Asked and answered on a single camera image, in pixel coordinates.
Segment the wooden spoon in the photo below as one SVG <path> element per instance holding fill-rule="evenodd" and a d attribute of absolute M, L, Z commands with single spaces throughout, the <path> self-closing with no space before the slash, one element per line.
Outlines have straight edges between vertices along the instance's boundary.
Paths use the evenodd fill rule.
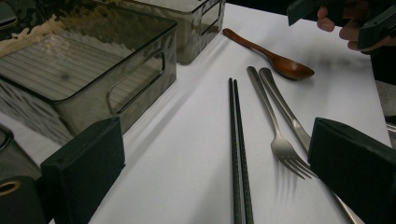
<path fill-rule="evenodd" d="M 309 67 L 297 63 L 293 60 L 284 58 L 280 55 L 274 54 L 268 49 L 265 49 L 257 44 L 254 44 L 244 39 L 242 36 L 236 34 L 234 31 L 228 28 L 223 29 L 222 32 L 224 33 L 225 36 L 235 41 L 236 43 L 245 46 L 249 49 L 255 49 L 263 53 L 268 58 L 270 64 L 275 68 L 275 70 L 283 77 L 298 80 L 307 77 L 312 77 L 315 74 L 315 72 Z"/>

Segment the black object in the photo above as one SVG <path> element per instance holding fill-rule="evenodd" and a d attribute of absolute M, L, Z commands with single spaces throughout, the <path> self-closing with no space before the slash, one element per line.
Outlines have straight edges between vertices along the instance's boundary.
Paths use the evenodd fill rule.
<path fill-rule="evenodd" d="M 360 28 L 358 48 L 367 49 L 387 36 L 396 36 L 396 2 L 394 0 L 368 0 L 367 22 Z M 329 9 L 332 21 L 343 19 L 345 0 L 297 0 L 288 6 L 289 25 L 318 10 L 320 5 Z"/>
<path fill-rule="evenodd" d="M 251 205 L 250 186 L 248 183 L 248 164 L 245 151 L 244 132 L 242 127 L 241 108 L 239 104 L 238 84 L 236 80 L 229 79 L 230 94 L 230 122 L 231 122 L 231 151 L 233 168 L 233 223 L 242 223 L 242 207 L 245 208 L 245 221 L 253 224 L 253 208 Z M 239 185 L 239 164 L 242 172 L 243 199 L 241 202 L 241 188 Z"/>
<path fill-rule="evenodd" d="M 1 213 L 11 213 L 16 203 L 24 207 L 38 202 L 41 206 L 35 206 L 34 211 L 39 214 L 42 208 L 45 222 L 38 221 L 35 214 L 21 211 L 19 216 L 31 220 L 21 223 L 48 223 L 53 218 L 57 224 L 88 223 L 124 163 L 120 119 L 96 122 L 41 163 L 42 176 L 35 185 L 23 176 L 13 177 L 24 178 L 21 186 L 26 188 L 16 189 L 13 194 L 0 193 L 0 204 L 4 206 Z M 39 200 L 30 196 L 34 191 Z M 14 219 L 0 217 L 2 224 L 17 223 Z"/>
<path fill-rule="evenodd" d="M 396 223 L 396 150 L 343 123 L 316 118 L 311 170 L 366 224 Z"/>

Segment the utensil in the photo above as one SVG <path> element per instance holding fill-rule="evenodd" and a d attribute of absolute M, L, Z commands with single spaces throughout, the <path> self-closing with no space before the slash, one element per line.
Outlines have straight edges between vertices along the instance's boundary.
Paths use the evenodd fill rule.
<path fill-rule="evenodd" d="M 271 107 L 270 101 L 265 93 L 264 87 L 262 86 L 262 82 L 260 81 L 260 77 L 256 69 L 250 66 L 247 68 L 247 72 L 254 88 L 256 89 L 256 92 L 259 94 L 260 99 L 267 108 L 274 124 L 276 135 L 273 142 L 271 143 L 271 149 L 275 157 L 302 179 L 304 179 L 304 175 L 311 178 L 311 175 L 315 174 L 309 170 L 309 166 L 296 153 L 291 143 L 288 142 L 280 133 L 274 110 Z"/>
<path fill-rule="evenodd" d="M 307 67 L 303 64 L 297 63 L 291 59 L 274 54 L 273 52 L 269 51 L 268 49 L 265 49 L 257 44 L 254 44 L 254 43 L 246 40 L 242 36 L 237 35 L 234 31 L 232 31 L 228 28 L 223 29 L 222 32 L 225 36 L 229 37 L 234 42 L 236 42 L 242 46 L 245 46 L 249 49 L 255 49 L 258 52 L 264 54 L 270 61 L 270 64 L 283 77 L 293 79 L 293 80 L 298 80 L 298 79 L 303 79 L 303 78 L 307 78 L 307 77 L 312 77 L 315 74 L 315 72 L 312 69 L 310 69 L 309 67 Z"/>
<path fill-rule="evenodd" d="M 274 77 L 271 74 L 271 71 L 268 68 L 262 68 L 259 71 L 260 78 L 262 79 L 262 83 L 270 92 L 270 95 L 273 97 L 274 101 L 276 102 L 277 107 L 282 112 L 282 115 L 285 117 L 286 121 L 288 122 L 291 129 L 297 135 L 297 138 L 300 140 L 301 144 L 303 145 L 306 153 L 309 151 L 309 144 L 311 143 L 311 137 L 306 133 L 303 126 L 291 112 L 288 104 L 283 99 L 282 94 L 280 93 L 277 85 L 274 81 Z M 335 200 L 341 205 L 344 212 L 346 213 L 347 217 L 354 224 L 363 224 L 361 219 L 356 216 L 356 214 L 337 196 L 334 194 Z"/>
<path fill-rule="evenodd" d="M 250 198 L 250 187 L 248 183 L 248 165 L 245 151 L 244 132 L 242 128 L 241 108 L 239 104 L 238 85 L 236 80 L 229 79 L 230 89 L 230 114 L 231 114 L 231 140 L 232 140 L 232 158 L 233 158 L 233 222 L 242 223 L 242 204 L 241 192 L 239 186 L 239 163 L 242 170 L 243 199 L 245 207 L 245 221 L 247 224 L 253 224 L 253 209 Z"/>

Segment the pair of chopsticks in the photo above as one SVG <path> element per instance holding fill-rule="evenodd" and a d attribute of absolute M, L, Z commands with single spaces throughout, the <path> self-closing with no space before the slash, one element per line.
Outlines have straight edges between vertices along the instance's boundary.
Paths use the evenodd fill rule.
<path fill-rule="evenodd" d="M 248 183 L 248 165 L 245 151 L 244 132 L 242 129 L 241 109 L 239 104 L 238 85 L 236 80 L 229 79 L 230 91 L 230 113 L 231 113 L 231 141 L 232 141 L 232 168 L 233 168 L 233 223 L 240 224 L 243 220 L 243 210 L 245 211 L 245 223 L 253 224 L 253 209 L 250 198 L 250 187 Z M 243 194 L 241 194 L 239 181 L 239 164 L 242 171 Z"/>

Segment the silver utensil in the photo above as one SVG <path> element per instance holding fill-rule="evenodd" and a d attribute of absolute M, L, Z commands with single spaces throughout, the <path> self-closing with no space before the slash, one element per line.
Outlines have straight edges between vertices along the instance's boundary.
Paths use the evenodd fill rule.
<path fill-rule="evenodd" d="M 271 107 L 271 103 L 265 93 L 262 82 L 260 81 L 259 74 L 254 67 L 248 67 L 247 72 L 253 83 L 256 92 L 259 94 L 260 99 L 268 110 L 271 116 L 272 122 L 275 128 L 275 138 L 271 143 L 271 149 L 275 157 L 282 162 L 287 168 L 289 168 L 297 176 L 304 179 L 304 175 L 311 178 L 311 175 L 315 175 L 309 169 L 309 166 L 300 158 L 296 153 L 293 146 L 288 142 L 280 133 L 279 126 L 276 121 L 274 110 Z"/>
<path fill-rule="evenodd" d="M 286 121 L 288 122 L 289 126 L 293 129 L 297 138 L 300 140 L 306 153 L 308 153 L 311 137 L 308 135 L 308 133 L 306 133 L 299 120 L 297 120 L 297 118 L 291 112 L 288 104 L 283 99 L 282 94 L 280 93 L 279 89 L 276 86 L 271 70 L 269 70 L 268 68 L 262 68 L 260 69 L 259 73 L 260 73 L 260 78 L 262 79 L 262 83 L 264 84 L 266 89 L 270 92 L 270 95 L 275 100 L 277 107 L 280 109 Z M 356 214 L 337 195 L 335 194 L 333 195 L 335 200 L 340 203 L 341 207 L 343 208 L 344 212 L 346 213 L 351 223 L 364 224 L 364 222 L 362 222 L 361 219 L 358 216 L 356 216 Z"/>

